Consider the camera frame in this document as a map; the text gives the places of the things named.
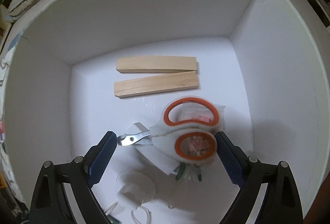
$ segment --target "white floor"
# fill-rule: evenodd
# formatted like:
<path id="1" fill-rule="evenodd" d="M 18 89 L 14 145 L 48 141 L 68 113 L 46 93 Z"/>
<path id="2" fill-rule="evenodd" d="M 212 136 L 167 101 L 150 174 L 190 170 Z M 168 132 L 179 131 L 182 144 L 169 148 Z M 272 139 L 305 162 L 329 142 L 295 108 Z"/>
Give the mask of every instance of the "white floor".
<path id="1" fill-rule="evenodd" d="M 113 82 L 150 74 L 120 74 L 115 69 L 118 57 L 133 55 L 196 56 L 200 87 L 196 90 L 153 94 L 119 99 L 113 95 Z M 222 37 L 190 38 L 141 45 L 102 55 L 73 67 L 71 78 L 71 124 L 73 155 L 84 155 L 107 131 L 123 134 L 134 122 L 147 128 L 156 124 L 166 104 L 185 95 L 198 95 L 214 104 L 226 105 L 225 132 L 247 155 L 252 152 L 253 133 L 243 77 L 231 45 Z M 168 209 L 167 200 L 175 186 L 167 176 L 146 162 L 136 149 L 117 147 L 99 184 L 93 192 L 106 209 L 116 201 L 115 182 L 127 168 L 142 171 L 156 184 L 155 200 L 145 204 L 153 224 L 218 224 L 239 188 L 233 185 L 219 159 L 203 172 L 203 182 L 190 182 L 182 192 L 182 203 Z M 143 222 L 144 213 L 136 216 Z M 116 216 L 133 224 L 129 211 Z"/>

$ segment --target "textured blue pad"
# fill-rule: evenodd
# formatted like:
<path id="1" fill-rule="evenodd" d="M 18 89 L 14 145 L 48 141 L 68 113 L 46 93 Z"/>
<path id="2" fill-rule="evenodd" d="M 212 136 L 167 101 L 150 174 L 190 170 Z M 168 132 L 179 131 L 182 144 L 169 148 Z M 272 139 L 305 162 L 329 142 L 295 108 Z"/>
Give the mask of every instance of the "textured blue pad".
<path id="1" fill-rule="evenodd" d="M 117 136 L 114 132 L 108 131 L 100 143 L 93 146 L 85 155 L 85 171 L 90 176 L 87 181 L 90 188 L 100 182 L 116 147 Z"/>
<path id="2" fill-rule="evenodd" d="M 238 149 L 235 149 L 235 146 L 231 143 L 231 141 L 223 132 L 216 133 L 215 138 L 218 144 L 217 153 L 220 157 L 223 166 L 227 171 L 231 182 L 235 185 L 238 185 L 240 189 L 242 189 L 245 183 L 245 168 L 243 166 L 244 163 L 242 163 L 245 162 L 245 159 L 243 159 L 245 154 L 239 147 L 236 147 L 243 153 L 243 156 L 241 155 L 241 153 L 239 154 L 239 156 L 243 158 L 238 158 L 237 154 L 235 154 L 234 152 L 234 150 Z"/>

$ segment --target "wooden block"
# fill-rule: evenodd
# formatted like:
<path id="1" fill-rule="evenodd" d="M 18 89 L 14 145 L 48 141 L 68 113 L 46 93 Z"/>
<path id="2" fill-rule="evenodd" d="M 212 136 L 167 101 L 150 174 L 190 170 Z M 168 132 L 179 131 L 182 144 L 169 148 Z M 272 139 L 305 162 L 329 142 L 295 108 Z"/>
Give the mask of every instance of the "wooden block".
<path id="1" fill-rule="evenodd" d="M 198 88 L 196 71 L 163 74 L 114 83 L 119 98 Z"/>
<path id="2" fill-rule="evenodd" d="M 119 58 L 116 69 L 120 73 L 176 73 L 196 71 L 196 57 L 144 55 Z"/>

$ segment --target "metal blade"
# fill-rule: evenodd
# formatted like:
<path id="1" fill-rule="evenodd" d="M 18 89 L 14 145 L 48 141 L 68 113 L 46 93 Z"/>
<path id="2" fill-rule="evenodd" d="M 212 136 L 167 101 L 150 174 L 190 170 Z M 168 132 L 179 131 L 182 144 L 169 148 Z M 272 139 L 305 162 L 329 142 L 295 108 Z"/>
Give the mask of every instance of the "metal blade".
<path id="1" fill-rule="evenodd" d="M 138 134 L 126 134 L 117 138 L 118 145 L 129 146 L 150 135 L 150 131 L 144 131 Z"/>

